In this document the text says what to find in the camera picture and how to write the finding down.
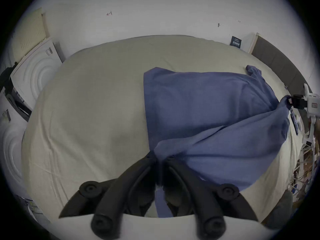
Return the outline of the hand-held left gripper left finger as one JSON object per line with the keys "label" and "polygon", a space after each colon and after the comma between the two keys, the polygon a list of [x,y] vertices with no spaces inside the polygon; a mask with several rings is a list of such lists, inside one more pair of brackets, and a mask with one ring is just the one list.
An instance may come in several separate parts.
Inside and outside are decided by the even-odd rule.
{"label": "hand-held left gripper left finger", "polygon": [[118,178],[104,182],[86,181],[79,186],[76,193],[63,207],[59,219],[78,217],[92,214],[90,223],[92,232],[100,239],[117,239],[120,235],[122,215],[129,214],[142,216],[137,211],[130,211],[129,198],[144,178],[151,173],[147,180],[150,186],[146,186],[147,201],[142,206],[150,206],[154,200],[155,173],[154,166],[157,163],[154,152],[150,151],[142,159],[130,166]]}

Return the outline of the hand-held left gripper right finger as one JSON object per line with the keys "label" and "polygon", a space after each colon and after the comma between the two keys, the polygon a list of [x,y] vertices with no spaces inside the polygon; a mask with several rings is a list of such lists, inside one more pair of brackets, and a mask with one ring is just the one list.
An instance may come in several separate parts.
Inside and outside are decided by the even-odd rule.
{"label": "hand-held left gripper right finger", "polygon": [[200,239],[221,238],[227,230],[224,216],[258,222],[254,210],[234,184],[202,180],[186,163],[174,156],[163,162],[163,186],[173,186],[171,179],[182,189],[182,200],[175,215],[193,213]]}

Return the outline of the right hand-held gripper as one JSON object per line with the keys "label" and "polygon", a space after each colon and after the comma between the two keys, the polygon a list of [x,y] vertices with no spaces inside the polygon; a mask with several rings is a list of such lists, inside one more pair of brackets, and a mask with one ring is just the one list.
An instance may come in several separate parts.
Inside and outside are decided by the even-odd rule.
{"label": "right hand-held gripper", "polygon": [[299,110],[305,110],[307,118],[311,120],[309,134],[303,137],[303,144],[313,145],[314,129],[317,119],[320,118],[320,97],[318,94],[309,92],[309,87],[304,84],[304,95],[293,95],[287,98],[289,106]]}

